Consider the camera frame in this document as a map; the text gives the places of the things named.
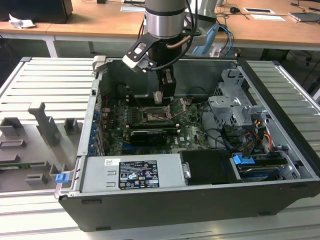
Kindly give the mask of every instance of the copper tube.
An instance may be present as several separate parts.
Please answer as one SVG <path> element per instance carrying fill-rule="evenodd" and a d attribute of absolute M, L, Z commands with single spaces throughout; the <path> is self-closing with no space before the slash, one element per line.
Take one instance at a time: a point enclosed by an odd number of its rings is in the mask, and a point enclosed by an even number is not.
<path fill-rule="evenodd" d="M 182 46 L 183 44 L 185 44 L 186 42 L 188 42 L 190 39 L 191 39 L 191 36 L 188 35 L 188 36 L 186 36 L 185 38 L 183 38 L 181 41 L 179 41 L 179 42 L 177 42 L 177 43 L 175 43 L 175 44 L 172 44 L 172 45 L 169 45 L 169 44 L 168 44 L 168 45 L 166 46 L 166 48 L 167 48 L 167 49 L 176 49 L 176 48 Z"/>

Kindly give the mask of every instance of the motherboard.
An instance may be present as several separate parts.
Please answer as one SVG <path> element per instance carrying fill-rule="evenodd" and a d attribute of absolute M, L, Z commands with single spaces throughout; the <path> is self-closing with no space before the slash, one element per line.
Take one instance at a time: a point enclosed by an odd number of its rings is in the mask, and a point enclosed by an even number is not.
<path fill-rule="evenodd" d="M 138 99 L 110 99 L 102 111 L 105 153 L 153 155 L 210 149 L 200 125 L 202 107 L 187 97 L 175 98 L 165 106 L 144 106 Z"/>

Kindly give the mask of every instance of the blue latch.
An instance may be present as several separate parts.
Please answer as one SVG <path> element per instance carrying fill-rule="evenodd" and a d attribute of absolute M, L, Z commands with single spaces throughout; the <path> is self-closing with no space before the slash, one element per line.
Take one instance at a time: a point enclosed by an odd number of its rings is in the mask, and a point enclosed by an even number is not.
<path fill-rule="evenodd" d="M 255 164 L 255 160 L 252 156 L 250 158 L 243 158 L 242 154 L 236 154 L 233 157 L 233 161 L 236 165 L 238 165 L 238 164 Z"/>
<path fill-rule="evenodd" d="M 69 173 L 59 173 L 55 177 L 57 184 L 64 184 L 69 182 Z"/>

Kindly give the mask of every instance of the robotic arm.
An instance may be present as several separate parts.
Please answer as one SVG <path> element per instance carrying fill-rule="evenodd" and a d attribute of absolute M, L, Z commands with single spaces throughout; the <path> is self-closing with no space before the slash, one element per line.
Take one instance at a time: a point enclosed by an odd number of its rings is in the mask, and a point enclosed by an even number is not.
<path fill-rule="evenodd" d="M 145 0 L 147 33 L 129 49 L 122 61 L 133 71 L 156 71 L 159 91 L 154 93 L 155 103 L 174 96 L 176 79 L 173 64 L 190 48 L 194 36 L 199 34 L 198 1 L 195 1 L 195 19 L 184 26 L 186 6 L 192 13 L 189 0 Z"/>

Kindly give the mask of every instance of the black box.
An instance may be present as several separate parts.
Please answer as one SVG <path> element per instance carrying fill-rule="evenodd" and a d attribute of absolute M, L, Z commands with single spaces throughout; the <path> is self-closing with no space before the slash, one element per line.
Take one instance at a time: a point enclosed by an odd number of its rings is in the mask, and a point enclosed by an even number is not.
<path fill-rule="evenodd" d="M 0 0 L 0 21 L 9 14 L 21 20 L 65 24 L 72 14 L 71 0 Z"/>

